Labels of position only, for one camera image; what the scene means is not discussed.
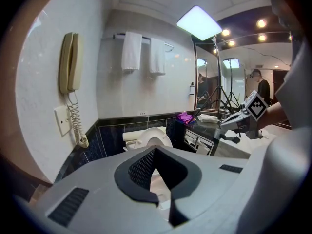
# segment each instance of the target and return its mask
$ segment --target coiled phone cord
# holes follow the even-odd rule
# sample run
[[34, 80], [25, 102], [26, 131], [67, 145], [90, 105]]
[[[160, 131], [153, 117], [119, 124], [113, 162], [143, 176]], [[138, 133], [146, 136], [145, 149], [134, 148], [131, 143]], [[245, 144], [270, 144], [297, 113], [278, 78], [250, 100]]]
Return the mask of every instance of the coiled phone cord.
[[75, 140], [76, 144], [78, 146], [81, 146], [82, 148], [87, 148], [89, 146], [89, 141], [82, 129], [81, 125], [81, 120], [80, 120], [80, 114], [79, 114], [79, 106], [78, 106], [78, 99], [76, 96], [76, 93], [74, 92], [75, 97], [76, 97], [76, 103], [73, 103], [68, 94], [68, 100], [70, 101], [71, 105], [67, 105], [70, 113], [71, 113], [71, 118], [72, 118], [72, 125], [73, 125], [73, 130], [74, 130], [74, 135], [75, 135]]

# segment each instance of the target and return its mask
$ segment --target white towel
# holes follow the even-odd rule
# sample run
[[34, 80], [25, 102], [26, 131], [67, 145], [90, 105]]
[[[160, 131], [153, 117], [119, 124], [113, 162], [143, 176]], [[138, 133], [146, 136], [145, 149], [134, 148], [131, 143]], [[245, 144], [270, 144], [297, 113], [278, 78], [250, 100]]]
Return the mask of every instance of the white towel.
[[123, 70], [140, 69], [142, 35], [126, 32], [122, 48], [121, 67]]
[[165, 43], [151, 38], [150, 44], [150, 72], [163, 76], [165, 72]]

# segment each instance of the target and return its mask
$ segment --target purple cloth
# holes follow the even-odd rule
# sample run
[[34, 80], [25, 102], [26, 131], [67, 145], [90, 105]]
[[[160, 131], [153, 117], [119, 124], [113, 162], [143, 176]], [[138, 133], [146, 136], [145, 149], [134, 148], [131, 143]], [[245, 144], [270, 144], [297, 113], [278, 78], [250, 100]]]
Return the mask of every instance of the purple cloth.
[[177, 115], [177, 118], [179, 120], [182, 120], [183, 122], [189, 121], [192, 117], [193, 117], [192, 115], [188, 115], [186, 112]]

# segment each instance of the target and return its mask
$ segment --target wall-mounted telephone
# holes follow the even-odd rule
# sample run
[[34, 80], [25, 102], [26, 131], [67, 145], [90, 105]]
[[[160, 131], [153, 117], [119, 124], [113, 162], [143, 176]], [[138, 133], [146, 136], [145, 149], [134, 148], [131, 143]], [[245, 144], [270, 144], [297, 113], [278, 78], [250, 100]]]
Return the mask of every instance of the wall-mounted telephone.
[[[59, 89], [67, 95], [70, 105], [67, 107], [71, 113], [72, 125], [75, 134], [76, 144], [87, 148], [89, 142], [80, 122], [78, 100], [75, 90], [80, 87], [82, 72], [82, 38], [79, 34], [68, 33], [65, 35], [59, 67]], [[69, 98], [69, 93], [74, 92], [76, 103]]]

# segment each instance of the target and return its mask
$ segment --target toilet lid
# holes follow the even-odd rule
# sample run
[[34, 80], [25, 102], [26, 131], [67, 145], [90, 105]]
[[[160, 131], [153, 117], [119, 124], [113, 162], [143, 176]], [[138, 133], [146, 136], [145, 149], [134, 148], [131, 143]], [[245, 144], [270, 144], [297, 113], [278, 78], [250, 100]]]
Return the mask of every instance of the toilet lid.
[[162, 130], [156, 127], [152, 127], [145, 130], [140, 135], [140, 137], [136, 141], [134, 149], [145, 146], [157, 146], [157, 145], [172, 147], [172, 143], [169, 137]]

